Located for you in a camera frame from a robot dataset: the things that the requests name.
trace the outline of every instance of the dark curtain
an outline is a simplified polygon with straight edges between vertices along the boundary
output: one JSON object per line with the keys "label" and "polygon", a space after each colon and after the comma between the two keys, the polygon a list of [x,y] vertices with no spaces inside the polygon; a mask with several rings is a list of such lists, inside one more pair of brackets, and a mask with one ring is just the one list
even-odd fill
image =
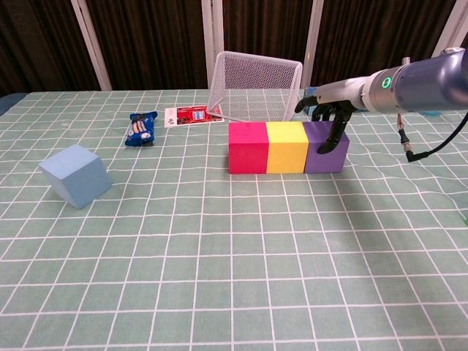
{"label": "dark curtain", "polygon": [[468,34],[465,36],[465,39],[463,39],[461,47],[465,49],[468,47]]}
{"label": "dark curtain", "polygon": [[0,95],[99,90],[70,1],[0,0]]}
{"label": "dark curtain", "polygon": [[311,86],[428,59],[455,0],[326,0]]}
{"label": "dark curtain", "polygon": [[207,88],[200,0],[88,0],[115,90]]}
{"label": "dark curtain", "polygon": [[224,49],[303,62],[312,0],[223,0]]}

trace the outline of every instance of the light blue block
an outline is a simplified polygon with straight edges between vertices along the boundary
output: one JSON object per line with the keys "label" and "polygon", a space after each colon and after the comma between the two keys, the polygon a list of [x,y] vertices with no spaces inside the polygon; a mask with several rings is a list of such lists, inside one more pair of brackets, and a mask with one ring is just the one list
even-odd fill
{"label": "light blue block", "polygon": [[39,163],[55,192],[80,209],[112,186],[102,160],[79,145],[73,145]]}

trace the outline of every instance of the yellow block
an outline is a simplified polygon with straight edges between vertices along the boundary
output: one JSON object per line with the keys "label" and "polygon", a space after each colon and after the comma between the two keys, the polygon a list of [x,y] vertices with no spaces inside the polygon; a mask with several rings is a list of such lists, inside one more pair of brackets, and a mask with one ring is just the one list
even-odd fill
{"label": "yellow block", "polygon": [[266,173],[303,173],[309,139],[302,122],[266,122],[268,163]]}

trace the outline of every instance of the black cable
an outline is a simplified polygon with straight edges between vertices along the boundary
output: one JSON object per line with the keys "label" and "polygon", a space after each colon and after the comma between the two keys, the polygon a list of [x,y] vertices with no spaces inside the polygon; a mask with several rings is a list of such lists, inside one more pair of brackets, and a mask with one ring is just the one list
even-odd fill
{"label": "black cable", "polygon": [[401,127],[399,130],[398,130],[398,133],[400,134],[400,143],[403,145],[404,147],[404,150],[406,151],[407,153],[407,158],[408,158],[408,162],[414,162],[414,161],[419,161],[420,159],[425,159],[426,157],[428,157],[429,155],[432,155],[432,154],[435,154],[436,152],[440,151],[442,148],[444,148],[450,141],[452,141],[452,139],[461,131],[461,129],[465,126],[465,124],[468,122],[468,112],[467,114],[465,115],[465,117],[461,120],[460,124],[455,128],[455,130],[452,132],[452,134],[450,134],[450,136],[444,140],[439,146],[437,146],[436,148],[433,148],[432,150],[429,150],[429,151],[424,151],[424,152],[421,152],[419,154],[414,154],[411,150],[411,146],[410,146],[410,140],[408,139],[408,137],[406,136],[406,134],[404,133],[404,128]]}

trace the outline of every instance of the green indicator light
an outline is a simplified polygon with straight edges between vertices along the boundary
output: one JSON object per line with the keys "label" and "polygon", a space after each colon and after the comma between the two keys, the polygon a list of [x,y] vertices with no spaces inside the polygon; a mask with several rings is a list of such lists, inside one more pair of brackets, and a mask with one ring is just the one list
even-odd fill
{"label": "green indicator light", "polygon": [[382,81],[382,87],[386,89],[390,86],[390,83],[392,83],[392,78],[386,77],[386,79]]}

